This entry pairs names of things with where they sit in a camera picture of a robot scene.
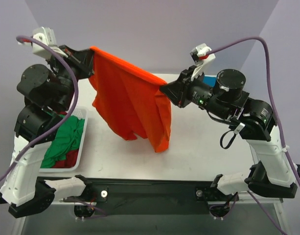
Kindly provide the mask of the orange t-shirt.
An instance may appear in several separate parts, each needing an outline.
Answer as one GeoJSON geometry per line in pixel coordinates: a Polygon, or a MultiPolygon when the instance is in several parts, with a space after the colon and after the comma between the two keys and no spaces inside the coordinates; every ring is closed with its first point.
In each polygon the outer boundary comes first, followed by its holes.
{"type": "Polygon", "coordinates": [[[160,91],[161,78],[98,47],[93,51],[96,91],[93,107],[110,129],[126,141],[148,139],[156,153],[169,148],[171,103],[160,91]]]}

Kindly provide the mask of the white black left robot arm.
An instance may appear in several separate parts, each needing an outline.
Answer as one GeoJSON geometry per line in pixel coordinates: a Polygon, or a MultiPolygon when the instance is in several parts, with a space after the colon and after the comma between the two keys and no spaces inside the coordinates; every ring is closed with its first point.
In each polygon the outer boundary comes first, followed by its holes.
{"type": "Polygon", "coordinates": [[[92,183],[84,176],[45,180],[38,177],[46,149],[58,137],[59,115],[71,106],[74,85],[93,75],[93,51],[59,47],[61,59],[47,55],[47,65],[35,64],[24,70],[17,90],[25,107],[17,117],[11,170],[0,188],[0,204],[9,205],[15,218],[45,211],[53,201],[77,198],[88,201],[92,183]]]}

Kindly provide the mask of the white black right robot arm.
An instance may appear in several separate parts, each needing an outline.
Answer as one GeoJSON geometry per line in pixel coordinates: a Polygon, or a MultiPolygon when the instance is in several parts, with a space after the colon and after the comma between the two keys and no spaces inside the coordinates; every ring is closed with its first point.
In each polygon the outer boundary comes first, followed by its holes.
{"type": "Polygon", "coordinates": [[[191,78],[192,73],[193,69],[182,71],[177,80],[162,85],[160,91],[180,108],[193,103],[205,110],[212,120],[227,125],[234,137],[244,139],[258,157],[258,163],[247,172],[217,175],[210,187],[212,198],[221,200],[248,190],[262,197],[294,198],[300,164],[288,162],[273,108],[250,98],[243,90],[245,75],[238,70],[220,71],[214,86],[207,85],[203,75],[191,78]]]}

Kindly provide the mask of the folded blue t-shirt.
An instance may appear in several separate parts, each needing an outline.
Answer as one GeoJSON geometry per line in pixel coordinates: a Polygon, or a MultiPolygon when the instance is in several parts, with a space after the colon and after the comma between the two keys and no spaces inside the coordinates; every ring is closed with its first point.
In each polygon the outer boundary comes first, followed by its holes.
{"type": "Polygon", "coordinates": [[[215,86],[216,77],[214,76],[204,76],[203,82],[211,87],[215,86]]]}

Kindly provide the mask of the white perforated plastic basket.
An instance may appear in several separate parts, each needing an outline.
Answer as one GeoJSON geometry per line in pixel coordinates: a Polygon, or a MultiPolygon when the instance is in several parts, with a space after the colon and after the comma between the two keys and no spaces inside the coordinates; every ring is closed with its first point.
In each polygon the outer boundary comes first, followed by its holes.
{"type": "Polygon", "coordinates": [[[53,142],[45,153],[40,172],[67,172],[78,167],[87,124],[87,108],[77,107],[58,128],[53,142]]]}

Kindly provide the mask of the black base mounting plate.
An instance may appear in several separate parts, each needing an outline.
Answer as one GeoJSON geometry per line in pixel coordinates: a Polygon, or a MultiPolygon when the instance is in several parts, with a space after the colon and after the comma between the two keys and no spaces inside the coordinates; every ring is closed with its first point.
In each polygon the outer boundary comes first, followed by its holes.
{"type": "Polygon", "coordinates": [[[213,202],[232,202],[211,181],[132,180],[90,178],[81,196],[65,202],[93,202],[107,215],[207,214],[213,202]]]}

